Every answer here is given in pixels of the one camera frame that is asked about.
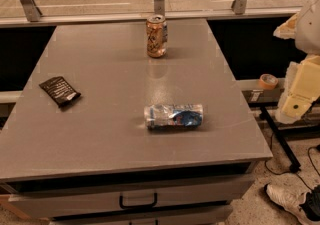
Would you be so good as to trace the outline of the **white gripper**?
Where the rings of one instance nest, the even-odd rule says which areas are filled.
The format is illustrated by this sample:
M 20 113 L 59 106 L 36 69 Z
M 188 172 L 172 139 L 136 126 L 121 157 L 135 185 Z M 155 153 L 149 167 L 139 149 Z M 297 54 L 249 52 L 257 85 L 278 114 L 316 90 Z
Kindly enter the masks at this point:
M 292 15 L 278 26 L 273 35 L 281 39 L 294 39 L 298 14 Z M 293 124 L 309 110 L 312 102 L 320 96 L 320 56 L 308 55 L 297 65 L 297 72 L 289 90 L 278 102 L 276 120 Z

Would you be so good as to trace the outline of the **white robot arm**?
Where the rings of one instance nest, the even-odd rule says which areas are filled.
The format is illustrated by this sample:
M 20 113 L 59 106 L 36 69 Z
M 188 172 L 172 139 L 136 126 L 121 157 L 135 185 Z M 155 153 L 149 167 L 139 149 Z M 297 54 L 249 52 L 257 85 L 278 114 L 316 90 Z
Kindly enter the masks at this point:
M 307 54 L 300 63 L 289 63 L 275 113 L 278 122 L 292 124 L 320 97 L 320 0 L 308 1 L 300 12 L 278 26 L 273 35 L 294 39 L 295 47 Z

